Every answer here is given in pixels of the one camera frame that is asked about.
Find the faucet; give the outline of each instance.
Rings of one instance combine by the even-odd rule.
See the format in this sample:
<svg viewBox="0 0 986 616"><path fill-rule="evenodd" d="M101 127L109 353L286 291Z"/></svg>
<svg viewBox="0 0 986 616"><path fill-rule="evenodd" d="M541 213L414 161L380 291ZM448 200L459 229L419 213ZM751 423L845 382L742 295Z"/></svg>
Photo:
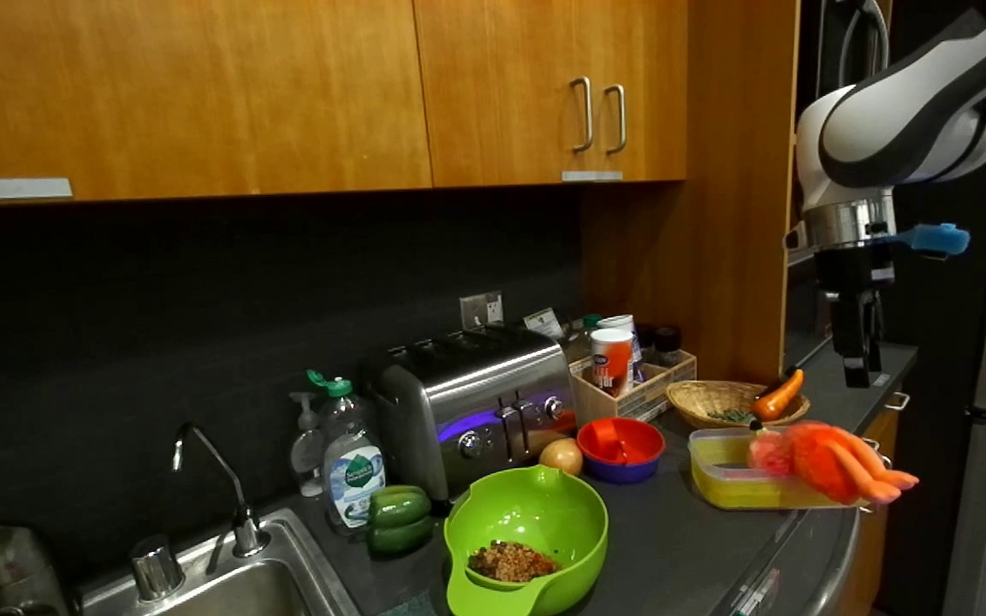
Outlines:
<svg viewBox="0 0 986 616"><path fill-rule="evenodd" d="M0 526L0 614L70 616L72 605L36 534Z"/></svg>
<svg viewBox="0 0 986 616"><path fill-rule="evenodd" d="M238 475L235 475L234 469L230 468L230 464L227 464L227 460L223 459L222 455L219 455L218 449L215 448L215 445L211 444L211 440L204 434L203 430L197 428L192 422L183 424L177 430L177 440L173 443L173 471L178 472L181 470L181 464L184 461L185 440L189 434L196 435L197 440L204 444L204 448L207 448L208 453L211 453L211 457L214 457L216 462L222 466L223 471L227 473L227 477L230 478L231 483L235 485L235 498L238 499L238 508L235 510L234 522L231 523L232 529L235 531L235 556L244 558L257 554L258 551L265 549L265 546L269 545L269 533L261 530L261 525L258 523L258 516L253 513L253 508L246 503L246 495L242 494L242 481L238 478Z"/></svg>

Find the kitchen sink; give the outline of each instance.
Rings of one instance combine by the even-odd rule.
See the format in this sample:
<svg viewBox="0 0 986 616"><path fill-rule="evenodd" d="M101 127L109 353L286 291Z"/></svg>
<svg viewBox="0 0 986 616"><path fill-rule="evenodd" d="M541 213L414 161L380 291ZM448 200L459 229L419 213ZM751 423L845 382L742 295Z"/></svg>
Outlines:
<svg viewBox="0 0 986 616"><path fill-rule="evenodd" d="M235 556L230 533L177 555L185 581L175 592L142 601L132 576L82 597L82 616L359 616L310 531L284 508L261 519L264 549Z"/></svg>

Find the countertop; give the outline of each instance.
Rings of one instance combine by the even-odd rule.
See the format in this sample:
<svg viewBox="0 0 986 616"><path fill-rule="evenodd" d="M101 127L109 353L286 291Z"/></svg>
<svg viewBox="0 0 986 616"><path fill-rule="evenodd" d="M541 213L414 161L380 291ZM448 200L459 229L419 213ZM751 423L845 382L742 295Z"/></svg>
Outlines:
<svg viewBox="0 0 986 616"><path fill-rule="evenodd" d="M854 433L865 430L915 363L916 351L885 344L882 358L888 378L880 379L881 386L848 389L838 355L830 347L819 351L805 366L803 391L813 405L807 418ZM568 615L729 613L740 585L756 580L791 537L844 536L841 530L852 524L853 510L727 512L710 506L690 478L689 426L674 412L663 414L657 424L668 447L656 476L635 486L587 479L607 503L610 545L594 588ZM333 533L320 500L293 496L276 505L289 506L304 519L367 616L414 599L411 607L418 605L409 613L450 613L445 597L446 549L439 525L434 541L416 553L373 560L363 543ZM829 577L826 569L840 566L830 562L838 547L837 542L826 541L811 545L819 549L805 558L817 565L807 566L801 576L816 582ZM806 553L811 549L802 547Z"/></svg>

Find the lime green colander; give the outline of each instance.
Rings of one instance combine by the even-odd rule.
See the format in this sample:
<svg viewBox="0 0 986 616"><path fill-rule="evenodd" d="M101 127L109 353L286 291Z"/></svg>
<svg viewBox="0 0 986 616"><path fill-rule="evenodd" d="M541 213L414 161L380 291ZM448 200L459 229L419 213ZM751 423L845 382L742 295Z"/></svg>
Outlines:
<svg viewBox="0 0 986 616"><path fill-rule="evenodd" d="M478 479L443 524L451 554L447 603L457 616L550 616L580 601L607 556L607 507L584 481L535 465ZM490 542L520 542L561 569L527 583L471 570L470 554Z"/></svg>

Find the wooden crate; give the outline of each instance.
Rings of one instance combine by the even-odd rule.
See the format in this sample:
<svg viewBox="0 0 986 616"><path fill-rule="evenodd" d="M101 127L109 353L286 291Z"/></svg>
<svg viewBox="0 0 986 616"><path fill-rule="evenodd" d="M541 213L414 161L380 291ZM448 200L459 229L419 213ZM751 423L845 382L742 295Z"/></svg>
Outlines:
<svg viewBox="0 0 986 616"><path fill-rule="evenodd" d="M576 425L582 426L598 418L637 418L650 421L658 414L672 408L665 390L668 384L679 381L695 381L698 378L698 360L695 355L680 351L680 362L665 368L642 364L645 382L618 398L613 398L591 383L591 358L581 359L570 366L573 378L573 399L576 402Z"/></svg>

